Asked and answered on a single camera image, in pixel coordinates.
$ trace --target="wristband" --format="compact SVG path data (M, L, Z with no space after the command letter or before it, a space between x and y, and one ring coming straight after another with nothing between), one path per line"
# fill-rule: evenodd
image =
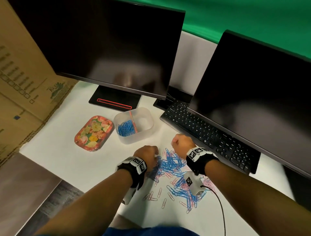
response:
M139 157L129 157L126 158L123 162L119 163L116 167L116 171L120 169L128 170L131 174L133 184L131 188L137 188L139 190L143 183L145 172L147 171L147 165L144 160Z
M206 148L196 147L187 152L187 165L195 175L205 175L205 165L211 160L218 160L218 158Z

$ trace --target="keyboard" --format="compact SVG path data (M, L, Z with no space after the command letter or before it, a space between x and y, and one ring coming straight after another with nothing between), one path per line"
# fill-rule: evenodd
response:
M187 105L174 102L160 117L162 121L190 136L197 146L213 152L221 162L245 174L256 173L260 152L187 112Z

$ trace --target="person's left arm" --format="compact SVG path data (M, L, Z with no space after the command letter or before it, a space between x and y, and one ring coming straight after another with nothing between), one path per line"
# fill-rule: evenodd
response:
M147 171L151 171L157 164L155 154L158 153L156 146L144 146L138 149L134 156L143 159ZM118 170L60 211L35 235L102 235L132 184L130 172L125 169Z

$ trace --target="computer monitor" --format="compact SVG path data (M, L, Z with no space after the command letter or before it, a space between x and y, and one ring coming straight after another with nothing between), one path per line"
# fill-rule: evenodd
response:
M189 112L311 177L310 60L226 31Z
M165 99L185 11L117 0L9 2L57 75Z

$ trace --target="white table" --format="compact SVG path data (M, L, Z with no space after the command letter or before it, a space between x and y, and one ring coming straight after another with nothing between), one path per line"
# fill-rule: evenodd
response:
M144 145L158 146L160 154L164 148L171 150L170 142L177 133L159 119L163 111L153 106L155 98L142 96L138 106L148 108L155 121L155 133L150 138L125 145L119 141L116 131L113 131L100 150L96 152L83 150L74 143L74 136L89 118L101 115L113 120L119 113L119 111L88 103L96 88L95 84L77 83L42 130L20 149L21 154L83 192L87 192L111 175L119 162L133 155L136 149ZM262 154L257 173L251 176L294 199L281 164L271 158ZM223 235L222 213L216 196L208 192L198 202L198 207L186 214L186 208L178 202L182 200L181 197L175 197L181 199L176 199L174 202L169 201L166 189L169 180L161 178L163 179L157 187L153 186L152 180L148 180L135 194L130 204L121 205L118 212L142 227L159 224L179 225L200 235ZM157 192L161 186L162 194L167 196L165 209L161 208L162 199L142 201L142 197L152 191L150 188ZM216 191L223 204L227 235L257 235L234 211L219 190Z

